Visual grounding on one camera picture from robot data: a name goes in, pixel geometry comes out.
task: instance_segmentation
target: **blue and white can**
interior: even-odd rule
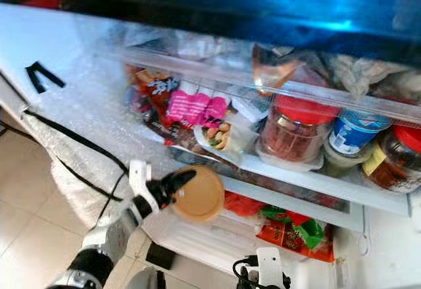
[[[344,109],[335,122],[329,142],[340,153],[356,154],[377,133],[390,125],[390,118]]]

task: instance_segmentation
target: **red lid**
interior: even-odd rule
[[[421,154],[421,129],[393,126],[393,132],[407,147]]]
[[[336,118],[340,110],[337,107],[284,95],[277,95],[275,104],[281,114],[304,124],[328,123]]]

